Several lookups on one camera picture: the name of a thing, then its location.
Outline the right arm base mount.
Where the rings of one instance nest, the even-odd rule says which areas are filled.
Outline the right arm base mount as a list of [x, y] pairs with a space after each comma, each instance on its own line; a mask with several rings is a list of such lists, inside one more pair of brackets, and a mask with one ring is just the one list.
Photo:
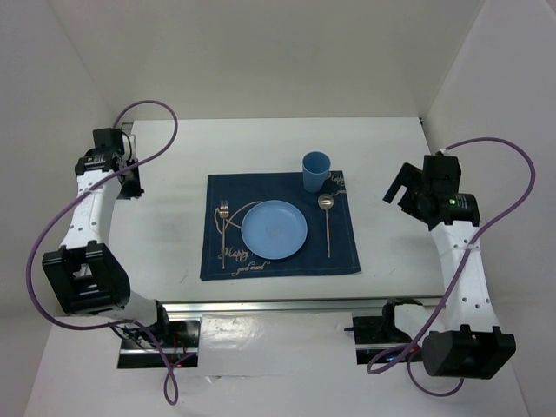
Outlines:
[[388, 328], [379, 316], [354, 317], [344, 331], [354, 337], [358, 365], [367, 365], [382, 350], [411, 341], [400, 330]]

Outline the light blue plastic plate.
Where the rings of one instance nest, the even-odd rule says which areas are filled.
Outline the light blue plastic plate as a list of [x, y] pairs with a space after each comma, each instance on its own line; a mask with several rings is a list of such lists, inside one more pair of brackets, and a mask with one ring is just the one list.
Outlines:
[[247, 249], [265, 260], [282, 260], [297, 253], [308, 236], [307, 221], [293, 204], [272, 200], [245, 214], [241, 235]]

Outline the light blue plastic cup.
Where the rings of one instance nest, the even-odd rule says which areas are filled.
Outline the light blue plastic cup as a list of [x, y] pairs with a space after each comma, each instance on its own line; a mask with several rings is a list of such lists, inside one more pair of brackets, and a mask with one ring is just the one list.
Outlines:
[[312, 151], [303, 156], [302, 180], [304, 189], [309, 193], [319, 192], [327, 179], [330, 166], [329, 157], [320, 151]]

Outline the dark blue fish placemat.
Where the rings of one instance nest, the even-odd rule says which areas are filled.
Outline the dark blue fish placemat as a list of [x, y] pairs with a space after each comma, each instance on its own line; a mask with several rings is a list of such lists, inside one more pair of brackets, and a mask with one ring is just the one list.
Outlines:
[[[350, 275], [361, 271], [354, 239], [343, 172], [331, 171], [321, 194], [330, 194], [331, 257], [327, 255], [325, 212], [318, 195], [308, 193], [300, 172], [209, 175], [202, 244], [202, 281], [222, 281], [283, 276]], [[220, 201], [227, 200], [226, 262], [222, 269], [222, 220]], [[308, 225], [301, 249], [282, 260], [265, 260], [250, 252], [242, 240], [241, 225], [247, 212], [265, 201], [284, 201], [296, 206]]]

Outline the gold metal fork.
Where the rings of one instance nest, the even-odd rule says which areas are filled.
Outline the gold metal fork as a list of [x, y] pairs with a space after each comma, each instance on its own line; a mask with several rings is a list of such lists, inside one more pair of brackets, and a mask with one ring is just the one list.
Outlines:
[[229, 217], [229, 207], [227, 200], [220, 201], [220, 207], [218, 210], [219, 216], [222, 220], [222, 269], [225, 269], [225, 262], [226, 262], [226, 229], [227, 229], [227, 221]]

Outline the gold metal spoon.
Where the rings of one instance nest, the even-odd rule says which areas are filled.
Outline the gold metal spoon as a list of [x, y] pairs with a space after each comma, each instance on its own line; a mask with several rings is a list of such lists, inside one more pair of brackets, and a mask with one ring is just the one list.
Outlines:
[[334, 206], [334, 198], [330, 194], [322, 194], [318, 197], [318, 205], [325, 212], [327, 255], [331, 257], [329, 210]]

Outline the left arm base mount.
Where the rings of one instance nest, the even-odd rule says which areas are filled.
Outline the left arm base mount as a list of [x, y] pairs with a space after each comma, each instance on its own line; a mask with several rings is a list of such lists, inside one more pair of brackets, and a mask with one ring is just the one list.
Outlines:
[[[156, 332], [158, 344], [169, 363], [177, 368], [197, 368], [201, 318], [173, 320], [168, 323], [166, 333]], [[123, 325], [112, 329], [120, 338], [118, 369], [164, 368], [164, 362], [153, 341], [139, 328]]]

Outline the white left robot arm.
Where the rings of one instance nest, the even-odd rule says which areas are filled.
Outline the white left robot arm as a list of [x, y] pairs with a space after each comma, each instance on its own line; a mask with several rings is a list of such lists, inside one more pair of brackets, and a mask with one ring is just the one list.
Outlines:
[[131, 290], [127, 273], [109, 249], [116, 201], [143, 194], [138, 169], [93, 188], [138, 161], [136, 141], [113, 128], [94, 130], [93, 139], [94, 147], [75, 166], [78, 194], [84, 199], [73, 209], [60, 248], [43, 255], [43, 271], [64, 313], [139, 321], [142, 338], [161, 347], [172, 336], [166, 310]]

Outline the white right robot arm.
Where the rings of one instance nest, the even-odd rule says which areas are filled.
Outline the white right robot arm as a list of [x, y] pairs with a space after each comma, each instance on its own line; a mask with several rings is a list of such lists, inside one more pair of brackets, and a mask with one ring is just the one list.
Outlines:
[[384, 196], [400, 188], [402, 212], [425, 223], [434, 240], [444, 287], [444, 315], [420, 337], [424, 368], [434, 377], [490, 380], [516, 351], [512, 334], [500, 329], [493, 311], [477, 233], [476, 198], [459, 191], [455, 156], [425, 156], [421, 168], [404, 163]]

